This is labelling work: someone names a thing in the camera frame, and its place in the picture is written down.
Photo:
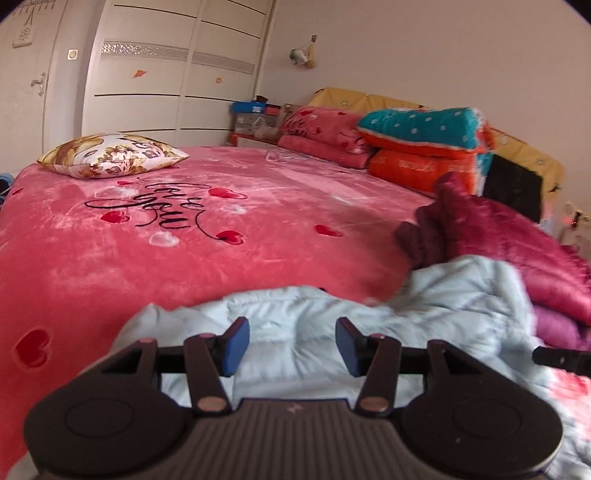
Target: pink folded blanket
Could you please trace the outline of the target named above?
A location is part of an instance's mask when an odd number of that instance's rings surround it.
[[[287,135],[309,138],[348,153],[362,154],[369,150],[367,142],[356,129],[363,115],[356,112],[303,106],[287,117],[279,130]]]
[[[314,155],[315,157],[338,163],[342,167],[364,168],[368,161],[369,153],[354,154],[337,147],[332,147],[316,140],[295,135],[284,135],[279,140],[279,146],[296,152]]]

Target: screw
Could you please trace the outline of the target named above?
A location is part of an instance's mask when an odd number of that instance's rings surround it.
[[[388,400],[383,397],[365,397],[359,402],[359,406],[365,411],[382,413],[388,409]]]
[[[220,397],[203,397],[197,402],[197,408],[208,413],[220,413],[227,405],[227,402]]]

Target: light blue quilt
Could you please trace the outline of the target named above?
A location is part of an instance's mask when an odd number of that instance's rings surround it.
[[[313,287],[239,293],[173,312],[150,305],[125,325],[113,349],[143,337],[154,337],[161,346],[180,345],[197,333],[222,333],[239,316],[250,321],[251,343],[236,375],[223,379],[235,406],[244,397],[346,397],[353,404],[363,379],[349,376],[335,344],[336,319],[346,316],[362,333],[385,333],[404,346],[425,348],[429,339],[446,340],[532,389],[563,419],[564,440],[550,476],[591,478],[588,442],[547,395],[552,371],[531,360],[540,344],[533,336],[532,307],[521,278],[507,263],[465,256],[414,271],[399,294],[379,307]],[[422,392],[418,375],[401,377],[397,406]],[[182,375],[165,375],[163,391],[190,404]]]

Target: pillow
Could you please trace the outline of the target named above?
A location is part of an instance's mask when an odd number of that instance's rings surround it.
[[[189,154],[170,145],[131,134],[98,134],[76,138],[37,162],[76,179],[122,177],[169,167]]]
[[[437,184],[449,259],[482,255],[512,264],[531,301],[591,325],[591,272],[531,220],[494,200],[470,195],[458,176]]]
[[[324,160],[349,168],[364,168],[370,156],[369,153],[349,153],[339,148],[317,142],[316,140],[296,137],[295,135],[283,135],[278,145],[289,150],[323,158]]]
[[[335,108],[303,106],[283,121],[280,131],[310,138],[349,153],[365,153],[368,145],[356,129],[362,117],[360,113]]]
[[[363,117],[357,129],[374,147],[423,157],[460,159],[494,147],[491,129],[476,108],[378,110]]]
[[[369,173],[433,197],[437,179],[449,171],[455,171],[467,190],[476,193],[479,175],[475,157],[464,155],[458,160],[449,160],[440,157],[420,157],[383,148],[369,162]]]

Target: white wall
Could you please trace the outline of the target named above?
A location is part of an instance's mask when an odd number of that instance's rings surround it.
[[[279,0],[258,92],[303,103],[335,86],[434,108],[479,106],[560,160],[591,213],[591,26],[563,0]],[[318,35],[317,67],[292,48]]]

